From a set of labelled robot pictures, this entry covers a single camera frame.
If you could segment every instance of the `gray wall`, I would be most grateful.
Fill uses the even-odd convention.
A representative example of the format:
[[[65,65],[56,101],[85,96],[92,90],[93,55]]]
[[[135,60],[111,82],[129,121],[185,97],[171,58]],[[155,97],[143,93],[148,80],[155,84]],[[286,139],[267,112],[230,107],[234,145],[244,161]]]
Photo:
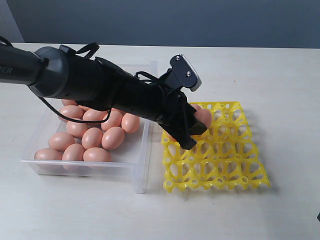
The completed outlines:
[[[320,48],[320,0],[7,0],[26,42]]]

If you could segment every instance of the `yellow egg tray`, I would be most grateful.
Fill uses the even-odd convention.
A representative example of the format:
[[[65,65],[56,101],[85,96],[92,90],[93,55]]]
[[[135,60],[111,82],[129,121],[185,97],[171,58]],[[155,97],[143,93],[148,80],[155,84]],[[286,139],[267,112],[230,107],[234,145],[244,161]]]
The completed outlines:
[[[212,123],[202,135],[193,136],[197,144],[184,150],[162,134],[164,146],[164,189],[184,191],[211,187],[233,189],[241,186],[270,187],[264,165],[258,160],[259,151],[252,142],[252,132],[244,111],[237,101],[193,102],[212,114]]]

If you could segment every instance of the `clear plastic box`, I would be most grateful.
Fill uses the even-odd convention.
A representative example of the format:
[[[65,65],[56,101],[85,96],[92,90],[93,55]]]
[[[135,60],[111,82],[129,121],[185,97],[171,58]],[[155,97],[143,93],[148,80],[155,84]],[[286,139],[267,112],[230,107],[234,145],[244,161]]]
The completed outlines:
[[[148,65],[120,64],[119,66],[131,74],[138,71],[145,71],[155,76],[158,74],[155,61],[151,61]],[[58,110],[63,106],[59,99],[49,101]],[[47,108],[28,141],[21,161],[29,164],[36,173],[42,175],[95,176],[108,177],[111,180],[130,179],[136,193],[145,191],[151,151],[151,121],[140,118],[138,131],[126,134],[122,145],[109,151],[112,162],[34,160],[35,152],[48,148],[49,138],[57,132],[66,132],[66,123],[59,120],[57,115]],[[67,171],[63,165],[74,166],[74,170]]]

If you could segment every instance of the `table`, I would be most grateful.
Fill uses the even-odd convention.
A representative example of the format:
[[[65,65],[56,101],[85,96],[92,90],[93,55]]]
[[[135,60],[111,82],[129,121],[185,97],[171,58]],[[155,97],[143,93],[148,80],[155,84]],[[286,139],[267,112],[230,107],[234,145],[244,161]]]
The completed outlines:
[[[157,61],[162,74],[180,53],[202,79],[189,101],[241,103],[272,188],[166,193],[157,127],[145,194],[125,181],[37,175],[19,159],[45,106],[27,87],[1,84],[1,239],[319,239],[320,50],[104,45],[98,56]]]

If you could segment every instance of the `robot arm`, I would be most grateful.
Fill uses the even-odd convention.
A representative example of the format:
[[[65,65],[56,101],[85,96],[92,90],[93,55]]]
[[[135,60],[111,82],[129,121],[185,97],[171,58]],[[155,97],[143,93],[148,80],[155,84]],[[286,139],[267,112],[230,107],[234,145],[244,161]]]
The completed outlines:
[[[45,103],[44,98],[54,98],[99,111],[114,107],[158,123],[187,150],[196,144],[191,136],[207,130],[181,91],[182,87],[195,91],[201,84],[183,55],[174,56],[171,68],[156,78],[143,71],[133,76],[100,57],[90,59],[99,49],[96,43],[78,51],[61,45],[29,52],[4,38],[0,41],[5,43],[0,43],[0,83],[27,85]],[[78,55],[86,52],[85,57]],[[139,75],[149,79],[140,80]]]

